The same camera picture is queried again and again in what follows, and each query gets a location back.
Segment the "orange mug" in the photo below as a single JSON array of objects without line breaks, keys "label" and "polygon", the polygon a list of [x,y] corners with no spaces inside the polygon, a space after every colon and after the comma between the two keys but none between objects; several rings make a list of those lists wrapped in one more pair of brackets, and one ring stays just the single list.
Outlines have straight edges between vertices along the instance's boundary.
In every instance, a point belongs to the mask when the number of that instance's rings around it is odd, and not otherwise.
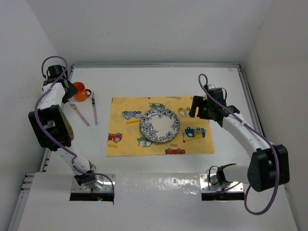
[{"label": "orange mug", "polygon": [[73,86],[77,89],[77,93],[74,95],[74,99],[77,102],[83,102],[92,95],[92,91],[87,89],[81,82],[75,82]]}]

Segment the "pink handled fork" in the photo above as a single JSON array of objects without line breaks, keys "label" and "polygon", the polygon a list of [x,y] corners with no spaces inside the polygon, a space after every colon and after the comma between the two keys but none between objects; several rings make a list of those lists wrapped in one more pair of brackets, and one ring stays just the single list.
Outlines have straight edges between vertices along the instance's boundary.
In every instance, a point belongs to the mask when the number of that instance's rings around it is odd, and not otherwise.
[{"label": "pink handled fork", "polygon": [[69,105],[71,108],[77,113],[77,115],[81,118],[81,120],[86,124],[86,126],[90,126],[90,123],[87,121],[87,119],[82,115],[82,113],[79,111],[77,108],[76,104],[73,103],[72,101],[69,101]]}]

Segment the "pink handled knife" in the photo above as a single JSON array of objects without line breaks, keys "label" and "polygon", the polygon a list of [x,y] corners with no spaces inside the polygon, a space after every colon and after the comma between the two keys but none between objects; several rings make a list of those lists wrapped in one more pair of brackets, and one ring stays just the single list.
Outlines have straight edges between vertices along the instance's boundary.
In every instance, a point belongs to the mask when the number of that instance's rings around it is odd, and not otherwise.
[{"label": "pink handled knife", "polygon": [[97,110],[96,110],[95,94],[94,94],[94,92],[91,95],[91,103],[92,103],[93,114],[94,114],[94,123],[95,123],[95,125],[98,125],[98,118],[97,118]]}]

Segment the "blue floral plate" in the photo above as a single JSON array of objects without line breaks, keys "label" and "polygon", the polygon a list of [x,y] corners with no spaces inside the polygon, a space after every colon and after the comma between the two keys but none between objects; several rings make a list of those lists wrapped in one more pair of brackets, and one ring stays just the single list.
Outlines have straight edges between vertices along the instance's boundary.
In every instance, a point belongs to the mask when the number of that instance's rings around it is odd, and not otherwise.
[{"label": "blue floral plate", "polygon": [[180,120],[171,109],[154,108],[142,116],[140,130],[148,140],[155,143],[166,143],[178,135]]}]

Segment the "yellow vehicle print placemat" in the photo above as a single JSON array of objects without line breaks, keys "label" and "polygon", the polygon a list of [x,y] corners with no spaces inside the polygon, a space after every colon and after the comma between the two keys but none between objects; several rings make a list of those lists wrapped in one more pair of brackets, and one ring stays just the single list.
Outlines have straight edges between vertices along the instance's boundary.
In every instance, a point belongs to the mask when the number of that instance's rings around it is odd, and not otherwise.
[{"label": "yellow vehicle print placemat", "polygon": [[[114,97],[107,141],[107,156],[146,156],[168,154],[213,154],[210,122],[189,117],[192,96]],[[166,108],[180,121],[178,135],[165,143],[154,143],[140,128],[142,116],[150,109]]]}]

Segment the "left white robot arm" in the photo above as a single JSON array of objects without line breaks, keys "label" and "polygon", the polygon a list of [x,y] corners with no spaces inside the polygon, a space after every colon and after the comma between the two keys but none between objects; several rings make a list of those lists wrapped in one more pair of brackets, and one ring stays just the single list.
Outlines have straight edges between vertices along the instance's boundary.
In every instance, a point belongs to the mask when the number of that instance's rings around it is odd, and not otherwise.
[{"label": "left white robot arm", "polygon": [[45,128],[62,146],[74,153],[76,152],[75,146],[72,145],[73,129],[63,113],[62,105],[69,102],[77,93],[77,88],[68,80],[67,72],[61,80],[53,87],[51,86],[63,71],[64,66],[61,65],[52,65],[47,69],[42,90],[48,92],[48,94],[38,103],[38,119],[42,125],[38,124],[34,111],[28,114],[28,118],[41,147],[47,148],[62,157],[72,169],[78,185],[93,187],[97,181],[97,177],[94,175],[95,166],[82,155],[74,158],[42,131],[42,128]]}]

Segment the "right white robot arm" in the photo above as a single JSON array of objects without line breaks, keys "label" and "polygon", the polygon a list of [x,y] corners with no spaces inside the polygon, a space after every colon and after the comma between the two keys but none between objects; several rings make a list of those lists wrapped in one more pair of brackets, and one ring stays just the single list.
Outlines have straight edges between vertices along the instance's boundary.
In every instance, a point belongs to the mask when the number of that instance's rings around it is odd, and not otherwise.
[{"label": "right white robot arm", "polygon": [[255,191],[290,181],[287,148],[270,142],[245,121],[237,107],[227,105],[222,88],[206,89],[204,97],[194,96],[189,116],[217,122],[238,141],[250,157],[245,179]]}]

